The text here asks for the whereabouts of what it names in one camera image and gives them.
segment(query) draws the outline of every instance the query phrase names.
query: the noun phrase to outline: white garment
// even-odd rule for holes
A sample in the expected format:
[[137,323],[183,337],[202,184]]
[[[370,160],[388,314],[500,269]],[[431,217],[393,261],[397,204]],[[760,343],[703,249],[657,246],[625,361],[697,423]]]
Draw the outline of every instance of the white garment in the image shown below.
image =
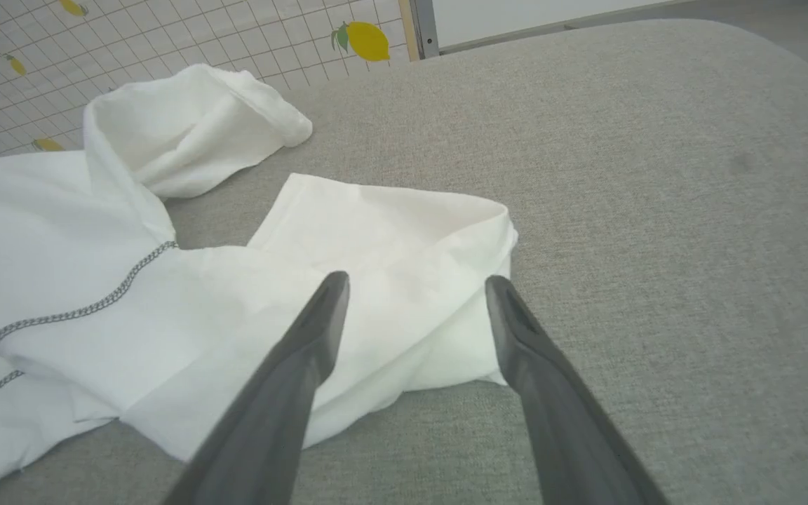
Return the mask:
[[[175,233],[158,197],[208,191],[311,134],[266,84],[205,66],[96,98],[84,122],[86,153],[0,158],[0,477],[118,416],[212,344],[208,331],[219,326],[196,305],[206,292],[183,295],[201,275],[187,258],[212,255],[170,247]],[[119,290],[164,243],[163,258]],[[113,304],[94,306],[112,293]],[[186,317],[170,314],[171,304]],[[10,326],[86,306],[97,310]],[[134,349],[140,340],[173,352],[145,355]]]
[[86,154],[0,159],[0,373],[3,358],[26,373],[0,388],[0,476],[112,415],[188,459],[334,269],[349,312],[305,445],[404,391],[500,381],[482,287],[509,273],[503,205],[293,175],[248,246],[170,242],[157,196],[205,192],[308,135],[249,74],[190,67],[93,100]]

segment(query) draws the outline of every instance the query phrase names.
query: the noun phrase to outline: gray fabric surface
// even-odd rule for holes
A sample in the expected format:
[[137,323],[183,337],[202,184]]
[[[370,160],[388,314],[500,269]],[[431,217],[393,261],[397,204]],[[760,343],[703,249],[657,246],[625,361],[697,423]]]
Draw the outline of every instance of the gray fabric surface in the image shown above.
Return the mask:
[[[674,503],[808,503],[808,64],[712,22],[476,49],[290,93],[314,136],[170,202],[245,243],[289,172],[506,204],[516,285]],[[180,465],[112,423],[0,503],[153,503]],[[304,452],[295,503],[538,503],[491,384],[405,394]]]

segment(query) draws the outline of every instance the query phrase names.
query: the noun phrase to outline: lemon patterned fabric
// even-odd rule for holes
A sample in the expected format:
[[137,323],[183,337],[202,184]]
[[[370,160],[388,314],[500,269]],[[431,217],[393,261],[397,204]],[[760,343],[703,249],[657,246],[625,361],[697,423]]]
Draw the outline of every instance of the lemon patterned fabric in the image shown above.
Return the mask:
[[194,63],[280,93],[409,60],[398,0],[0,0],[0,156],[83,147],[83,106]]

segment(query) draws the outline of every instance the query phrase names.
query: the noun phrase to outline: lemon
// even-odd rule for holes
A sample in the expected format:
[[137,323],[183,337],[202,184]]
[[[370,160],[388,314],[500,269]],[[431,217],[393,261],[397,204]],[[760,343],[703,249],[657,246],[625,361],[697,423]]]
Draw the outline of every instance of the lemon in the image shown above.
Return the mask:
[[33,147],[41,151],[64,151],[65,148],[61,144],[51,140],[51,138],[37,138],[33,141]]
[[23,67],[23,64],[20,63],[18,58],[15,58],[10,54],[6,54],[6,60],[11,62],[12,68],[17,72],[18,76],[26,76],[27,70]]
[[330,35],[333,47],[336,41],[339,42],[339,47],[345,48],[351,43],[353,51],[367,61],[384,61],[389,59],[389,40],[385,38],[385,34],[376,25],[370,25],[369,22],[343,22],[339,29],[336,29]]
[[89,13],[89,9],[83,6],[77,6],[76,2],[72,2],[71,0],[61,0],[61,6],[74,16],[85,16]]

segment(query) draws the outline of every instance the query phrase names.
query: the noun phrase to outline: gray seam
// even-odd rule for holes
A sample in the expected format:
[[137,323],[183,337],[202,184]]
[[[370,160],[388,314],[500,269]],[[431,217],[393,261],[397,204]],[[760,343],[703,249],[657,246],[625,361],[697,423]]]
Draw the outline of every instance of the gray seam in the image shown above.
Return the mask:
[[[0,329],[0,345],[4,338],[9,336],[11,333],[16,332],[16,330],[20,330],[23,328],[27,328],[29,326],[36,326],[38,324],[48,324],[48,323],[58,323],[61,321],[69,321],[71,319],[78,319],[79,317],[89,316],[90,314],[95,314],[102,310],[105,307],[112,306],[116,303],[116,301],[120,300],[123,295],[126,294],[126,291],[129,291],[129,287],[133,284],[135,276],[138,275],[139,271],[142,271],[145,268],[145,265],[153,262],[155,258],[161,255],[164,250],[167,249],[177,249],[179,246],[173,240],[169,242],[162,243],[158,246],[157,249],[153,250],[153,252],[149,252],[148,256],[145,256],[142,261],[138,262],[128,274],[124,278],[124,281],[121,282],[118,287],[111,291],[106,297],[102,298],[99,301],[96,301],[94,304],[89,304],[89,306],[79,308],[77,310],[71,310],[70,312],[64,312],[61,314],[52,314],[52,316],[42,316],[42,317],[33,317],[30,319],[23,319],[16,323],[8,324],[6,327]],[[7,376],[2,377],[0,379],[0,389],[2,389],[6,384],[10,383],[17,377],[23,375],[22,371],[14,370],[9,373]]]

